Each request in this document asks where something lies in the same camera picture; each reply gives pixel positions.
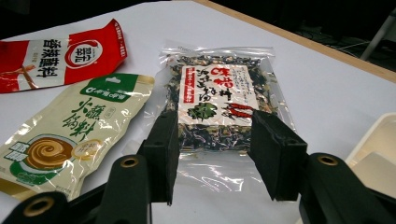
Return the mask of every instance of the logo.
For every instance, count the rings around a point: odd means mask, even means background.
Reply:
[[[102,45],[97,40],[84,40],[70,45],[64,58],[69,68],[77,69],[96,62],[102,52]]]

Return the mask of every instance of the green label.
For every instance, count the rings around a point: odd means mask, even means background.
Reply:
[[[92,79],[79,93],[110,102],[123,103],[131,97],[139,75],[110,74]]]

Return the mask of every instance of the white tray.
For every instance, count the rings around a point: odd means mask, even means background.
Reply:
[[[367,188],[396,198],[396,113],[381,116],[346,163]]]

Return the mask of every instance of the white tabletop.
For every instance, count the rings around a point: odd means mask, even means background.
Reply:
[[[308,49],[261,28],[191,1],[153,2],[7,40],[64,37],[102,28],[116,19],[124,32],[129,56],[117,72],[155,76],[166,40],[204,48],[272,47],[275,74],[295,122],[308,143],[308,153],[326,152],[345,159],[371,125],[396,111],[396,86],[383,78]],[[65,87],[0,94],[0,142],[45,107]],[[108,152],[99,169],[87,177],[82,193],[106,182],[112,162],[122,156],[135,133],[129,132]],[[182,161],[172,206],[154,203],[153,222],[162,223],[295,223],[298,203],[272,202],[249,158],[208,161],[232,175],[239,188],[210,188],[210,182]],[[217,175],[219,180],[228,176]],[[18,202],[0,194],[0,220]]]

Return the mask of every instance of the snack package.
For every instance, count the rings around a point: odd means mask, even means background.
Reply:
[[[116,20],[43,40],[0,41],[0,93],[67,85],[110,74],[127,57]]]
[[[0,191],[20,200],[54,190],[76,198],[153,85],[153,77],[110,74],[67,87],[0,147]]]
[[[293,130],[268,48],[168,49],[159,75],[165,109],[177,110],[182,152],[246,150],[254,109],[278,115]]]

